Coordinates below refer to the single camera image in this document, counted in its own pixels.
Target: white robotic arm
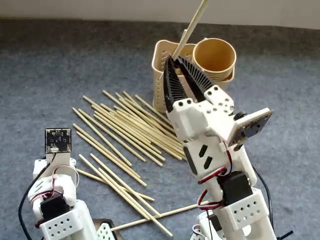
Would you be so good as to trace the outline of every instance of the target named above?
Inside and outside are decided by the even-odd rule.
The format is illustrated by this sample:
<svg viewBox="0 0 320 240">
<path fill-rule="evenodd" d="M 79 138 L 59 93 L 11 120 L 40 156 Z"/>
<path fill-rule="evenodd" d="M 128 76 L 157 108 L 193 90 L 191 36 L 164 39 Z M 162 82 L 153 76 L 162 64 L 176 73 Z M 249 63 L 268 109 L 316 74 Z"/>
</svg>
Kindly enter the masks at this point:
<svg viewBox="0 0 320 240">
<path fill-rule="evenodd" d="M 77 199 L 79 174 L 71 158 L 71 130 L 46 129 L 45 149 L 46 158 L 34 162 L 33 178 L 40 177 L 27 195 L 43 239 L 115 240 L 107 223 L 96 229 L 86 203 Z"/>
<path fill-rule="evenodd" d="M 195 100 L 186 95 L 175 68 L 180 68 Z M 192 173 L 205 188 L 197 203 L 213 212 L 220 227 L 215 230 L 209 216 L 202 214 L 191 239 L 276 240 L 262 192 L 253 187 L 257 176 L 243 146 L 262 130 L 272 111 L 234 114 L 232 98 L 182 57 L 167 59 L 163 90 L 167 116 L 185 142 Z M 212 202 L 200 206 L 206 193 Z"/>
</svg>

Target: pile of chopsticks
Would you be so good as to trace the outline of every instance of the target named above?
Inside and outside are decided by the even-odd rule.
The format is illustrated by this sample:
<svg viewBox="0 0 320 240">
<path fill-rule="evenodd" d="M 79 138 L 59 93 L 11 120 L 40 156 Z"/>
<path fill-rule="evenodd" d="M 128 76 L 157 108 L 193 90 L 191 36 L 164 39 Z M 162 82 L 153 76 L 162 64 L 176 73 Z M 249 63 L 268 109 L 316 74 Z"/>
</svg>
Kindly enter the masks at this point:
<svg viewBox="0 0 320 240">
<path fill-rule="evenodd" d="M 103 91 L 103 94 L 117 104 L 114 106 L 114 109 L 106 106 L 103 103 L 97 104 L 86 96 L 83 96 L 83 98 L 89 104 L 91 104 L 91 107 L 94 110 L 93 117 L 81 109 L 73 108 L 73 111 L 79 116 L 79 118 L 82 119 L 87 126 L 89 126 L 95 132 L 95 134 L 99 137 L 99 140 L 103 141 L 106 145 L 99 142 L 94 136 L 90 135 L 84 129 L 74 123 L 73 127 L 77 130 L 77 135 L 79 135 L 88 144 L 94 147 L 97 151 L 116 164 L 120 169 L 122 169 L 125 173 L 127 173 L 144 187 L 146 187 L 147 184 L 141 179 L 141 176 L 132 169 L 133 164 L 102 133 L 107 134 L 107 136 L 116 140 L 125 149 L 143 162 L 151 160 L 158 166 L 163 166 L 165 158 L 162 156 L 161 150 L 167 152 L 178 160 L 185 159 L 182 142 L 179 141 L 175 136 L 170 121 L 145 100 L 138 95 L 135 95 L 135 100 L 125 91 L 123 91 L 124 96 L 115 93 L 118 99 L 105 90 Z M 154 199 L 152 197 L 134 191 L 97 156 L 92 153 L 90 156 L 96 163 L 98 163 L 98 168 L 96 168 L 82 154 L 79 154 L 80 159 L 83 160 L 92 169 L 92 171 L 96 173 L 96 175 L 81 169 L 78 169 L 78 172 L 89 178 L 111 186 L 119 195 L 123 197 L 123 199 L 125 199 L 145 218 L 140 221 L 115 227 L 112 230 L 130 227 L 146 221 L 153 221 L 169 236 L 172 236 L 172 233 L 167 230 L 157 220 L 157 218 L 196 207 L 194 204 L 161 214 L 146 201 L 148 200 L 153 202 Z M 155 215 L 151 215 L 136 199 L 134 199 L 134 197 L 137 198 Z"/>
</svg>

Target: tan plastic cup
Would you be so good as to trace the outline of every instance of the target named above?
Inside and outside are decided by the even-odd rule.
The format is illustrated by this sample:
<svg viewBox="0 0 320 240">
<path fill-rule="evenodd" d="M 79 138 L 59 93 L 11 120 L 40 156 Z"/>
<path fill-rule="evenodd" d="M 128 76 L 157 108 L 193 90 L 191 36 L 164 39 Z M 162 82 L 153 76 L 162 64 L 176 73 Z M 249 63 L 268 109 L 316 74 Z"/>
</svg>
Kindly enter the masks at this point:
<svg viewBox="0 0 320 240">
<path fill-rule="evenodd" d="M 237 54 L 234 47 L 219 38 L 205 38 L 198 42 L 192 53 L 192 62 L 214 82 L 233 79 Z"/>
</svg>

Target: white wall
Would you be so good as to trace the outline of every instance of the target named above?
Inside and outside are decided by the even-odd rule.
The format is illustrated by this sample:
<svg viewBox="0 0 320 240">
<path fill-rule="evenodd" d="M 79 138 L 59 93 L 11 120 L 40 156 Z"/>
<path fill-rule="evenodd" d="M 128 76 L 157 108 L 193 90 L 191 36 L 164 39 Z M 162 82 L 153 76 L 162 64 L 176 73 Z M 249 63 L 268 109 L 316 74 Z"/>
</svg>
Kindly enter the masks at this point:
<svg viewBox="0 0 320 240">
<path fill-rule="evenodd" d="M 189 22 L 200 0 L 0 0 L 1 17 Z M 209 0 L 202 23 L 320 29 L 320 0 Z"/>
</svg>

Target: circuit board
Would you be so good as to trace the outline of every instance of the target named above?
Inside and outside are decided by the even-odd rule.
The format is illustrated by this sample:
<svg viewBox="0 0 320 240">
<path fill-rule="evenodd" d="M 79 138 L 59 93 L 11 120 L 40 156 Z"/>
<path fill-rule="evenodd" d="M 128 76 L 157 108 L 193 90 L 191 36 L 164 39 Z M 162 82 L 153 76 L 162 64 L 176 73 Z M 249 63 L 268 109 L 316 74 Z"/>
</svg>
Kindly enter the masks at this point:
<svg viewBox="0 0 320 240">
<path fill-rule="evenodd" d="M 242 139 L 250 138 L 259 133 L 264 128 L 271 115 L 272 111 L 268 110 L 253 118 L 249 118 L 250 115 L 248 115 L 237 120 L 237 128 L 234 131 L 233 137 L 229 141 L 228 146 L 230 147 Z"/>
<path fill-rule="evenodd" d="M 70 128 L 46 128 L 45 129 L 45 153 L 70 153 L 71 129 Z"/>
</svg>

